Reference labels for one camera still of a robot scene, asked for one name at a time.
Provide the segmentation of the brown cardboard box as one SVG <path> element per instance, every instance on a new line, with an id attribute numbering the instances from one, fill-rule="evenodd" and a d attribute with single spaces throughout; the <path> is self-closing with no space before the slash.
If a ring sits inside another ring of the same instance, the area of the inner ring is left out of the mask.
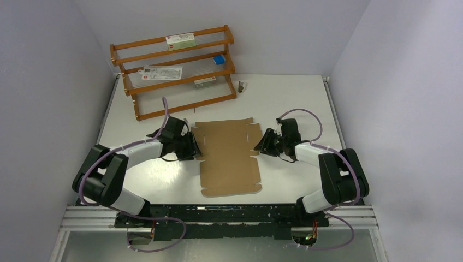
<path id="1" fill-rule="evenodd" d="M 196 122 L 192 128 L 201 151 L 201 193 L 205 197 L 252 194 L 262 190 L 254 148 L 263 133 L 252 117 Z"/>

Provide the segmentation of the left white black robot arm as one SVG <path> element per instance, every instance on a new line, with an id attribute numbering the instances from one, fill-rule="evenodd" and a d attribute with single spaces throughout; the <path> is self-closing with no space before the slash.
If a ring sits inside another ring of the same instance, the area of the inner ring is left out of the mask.
<path id="1" fill-rule="evenodd" d="M 144 139 L 110 149 L 93 146 L 79 169 L 72 189 L 83 203 L 109 207 L 125 214 L 138 227 L 151 220 L 148 200 L 124 188 L 126 172 L 148 160 L 175 154 L 178 161 L 195 160 L 201 156 L 195 136 L 186 121 L 168 117 L 161 128 Z"/>

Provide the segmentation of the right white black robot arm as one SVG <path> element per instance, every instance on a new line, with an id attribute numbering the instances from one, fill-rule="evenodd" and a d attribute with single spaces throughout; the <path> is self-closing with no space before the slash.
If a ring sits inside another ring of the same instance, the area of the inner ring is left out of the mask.
<path id="1" fill-rule="evenodd" d="M 297 200 L 295 220 L 307 226 L 317 212 L 341 204 L 356 204 L 369 193 L 369 184 L 352 148 L 336 150 L 304 140 L 294 118 L 277 119 L 280 131 L 268 128 L 254 150 L 289 163 L 304 162 L 319 170 L 319 190 Z"/>

